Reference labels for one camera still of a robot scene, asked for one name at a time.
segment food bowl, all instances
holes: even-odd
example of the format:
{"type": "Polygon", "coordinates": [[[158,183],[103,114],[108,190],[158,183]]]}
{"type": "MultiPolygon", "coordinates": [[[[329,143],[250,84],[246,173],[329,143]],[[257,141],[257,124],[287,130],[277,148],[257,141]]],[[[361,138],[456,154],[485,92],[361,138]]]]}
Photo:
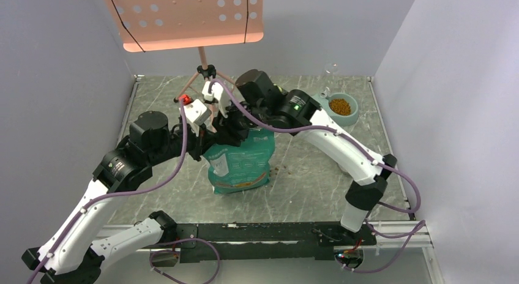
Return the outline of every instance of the food bowl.
{"type": "Polygon", "coordinates": [[[312,98],[315,99],[332,118],[332,120],[334,120],[334,122],[336,122],[341,127],[351,126],[359,119],[359,104],[357,103],[357,100],[353,98],[353,96],[347,93],[333,93],[328,97],[322,97],[319,94],[316,94],[312,98]],[[330,108],[330,102],[334,99],[344,99],[347,101],[349,103],[349,107],[351,108],[351,114],[342,116],[332,111],[330,108]]]}

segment pet food bag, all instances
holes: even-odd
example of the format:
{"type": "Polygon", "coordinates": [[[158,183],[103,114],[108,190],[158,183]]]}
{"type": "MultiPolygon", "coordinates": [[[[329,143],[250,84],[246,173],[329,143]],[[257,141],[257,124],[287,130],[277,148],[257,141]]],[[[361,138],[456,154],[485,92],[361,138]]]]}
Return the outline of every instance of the pet food bag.
{"type": "Polygon", "coordinates": [[[274,133],[266,129],[251,130],[240,147],[211,146],[203,157],[210,164],[207,177],[214,193],[233,193],[267,184],[274,149],[274,133]]]}

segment kibble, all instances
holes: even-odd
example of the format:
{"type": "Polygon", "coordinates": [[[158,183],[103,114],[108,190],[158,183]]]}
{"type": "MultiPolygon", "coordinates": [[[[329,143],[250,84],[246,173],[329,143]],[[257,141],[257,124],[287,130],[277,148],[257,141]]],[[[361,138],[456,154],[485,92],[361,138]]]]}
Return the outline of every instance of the kibble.
{"type": "Polygon", "coordinates": [[[330,108],[336,114],[341,116],[348,116],[351,114],[351,107],[345,99],[333,99],[330,102],[330,108]]]}

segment perforated panel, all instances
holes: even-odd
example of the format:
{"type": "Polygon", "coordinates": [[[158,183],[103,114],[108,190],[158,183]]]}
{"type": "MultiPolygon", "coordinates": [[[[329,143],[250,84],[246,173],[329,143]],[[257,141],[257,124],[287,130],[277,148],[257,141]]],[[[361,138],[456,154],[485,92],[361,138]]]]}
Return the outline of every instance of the perforated panel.
{"type": "MultiPolygon", "coordinates": [[[[145,51],[256,42],[263,37],[263,0],[113,1],[126,28],[145,51]]],[[[124,49],[141,51],[122,27],[111,0],[105,2],[124,49]]]]}

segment small red component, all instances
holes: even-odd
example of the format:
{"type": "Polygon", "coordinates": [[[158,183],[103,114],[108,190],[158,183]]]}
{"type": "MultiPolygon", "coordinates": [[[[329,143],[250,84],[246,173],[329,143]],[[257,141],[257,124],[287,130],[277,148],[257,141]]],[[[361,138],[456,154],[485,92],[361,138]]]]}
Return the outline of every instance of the small red component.
{"type": "Polygon", "coordinates": [[[191,97],[189,97],[189,95],[187,94],[183,94],[182,96],[179,97],[179,100],[184,104],[184,105],[188,105],[190,103],[193,102],[193,99],[191,97]]]}

